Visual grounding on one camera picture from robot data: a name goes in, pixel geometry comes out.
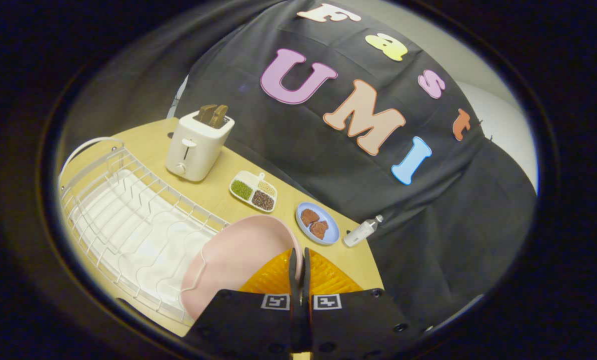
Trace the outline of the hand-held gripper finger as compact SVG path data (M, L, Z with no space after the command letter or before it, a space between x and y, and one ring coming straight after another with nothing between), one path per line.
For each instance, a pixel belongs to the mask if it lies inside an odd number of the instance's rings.
M184 342L202 357L290 357L292 315L298 301L297 255L287 265L283 294L221 289L186 333Z
M322 255L303 255L303 303L307 306L312 357L405 357L415 342L415 328L380 287L317 294Z

